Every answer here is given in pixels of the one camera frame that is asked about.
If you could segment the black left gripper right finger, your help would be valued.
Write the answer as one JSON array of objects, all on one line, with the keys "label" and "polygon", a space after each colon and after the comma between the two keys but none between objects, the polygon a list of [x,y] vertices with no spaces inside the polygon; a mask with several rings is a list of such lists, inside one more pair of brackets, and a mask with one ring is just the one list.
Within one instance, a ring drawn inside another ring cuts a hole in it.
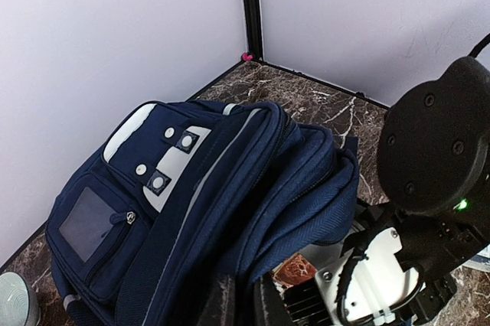
[{"label": "black left gripper right finger", "polygon": [[263,275],[254,284],[254,324],[258,326],[294,326],[271,275]]}]

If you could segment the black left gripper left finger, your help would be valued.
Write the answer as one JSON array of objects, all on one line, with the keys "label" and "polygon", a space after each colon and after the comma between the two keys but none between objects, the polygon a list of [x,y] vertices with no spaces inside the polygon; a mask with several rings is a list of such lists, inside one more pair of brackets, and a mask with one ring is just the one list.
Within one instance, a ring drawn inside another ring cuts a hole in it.
[{"label": "black left gripper left finger", "polygon": [[233,276],[220,274],[217,279],[215,318],[217,325],[232,326],[235,319],[235,280]]}]

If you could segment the pink Shrew paperback book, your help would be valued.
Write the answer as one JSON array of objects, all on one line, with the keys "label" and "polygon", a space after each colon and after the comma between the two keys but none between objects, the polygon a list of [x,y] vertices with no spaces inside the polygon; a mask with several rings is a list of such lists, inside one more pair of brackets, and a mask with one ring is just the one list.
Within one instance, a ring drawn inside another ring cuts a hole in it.
[{"label": "pink Shrew paperback book", "polygon": [[273,270],[273,280],[290,288],[309,281],[316,272],[317,269],[303,255],[296,253]]}]

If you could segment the navy blue student backpack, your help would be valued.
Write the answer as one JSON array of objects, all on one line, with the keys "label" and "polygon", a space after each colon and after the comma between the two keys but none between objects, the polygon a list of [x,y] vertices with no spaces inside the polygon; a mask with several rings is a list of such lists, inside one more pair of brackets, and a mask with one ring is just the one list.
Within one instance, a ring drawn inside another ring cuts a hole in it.
[{"label": "navy blue student backpack", "polygon": [[224,274],[235,280],[234,325],[255,325],[260,277],[350,230],[357,148],[276,103],[141,105],[48,217],[65,310],[77,325],[217,325]]}]

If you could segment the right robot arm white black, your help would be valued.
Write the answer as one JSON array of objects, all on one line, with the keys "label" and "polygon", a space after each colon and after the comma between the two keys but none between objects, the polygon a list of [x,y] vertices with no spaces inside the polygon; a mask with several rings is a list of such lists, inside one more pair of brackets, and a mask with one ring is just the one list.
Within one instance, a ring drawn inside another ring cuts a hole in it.
[{"label": "right robot arm white black", "polygon": [[377,176],[395,206],[403,266],[423,268],[426,288],[405,308],[417,324],[445,305],[451,271],[489,244],[489,71],[482,39],[437,79],[405,93],[388,111]]}]

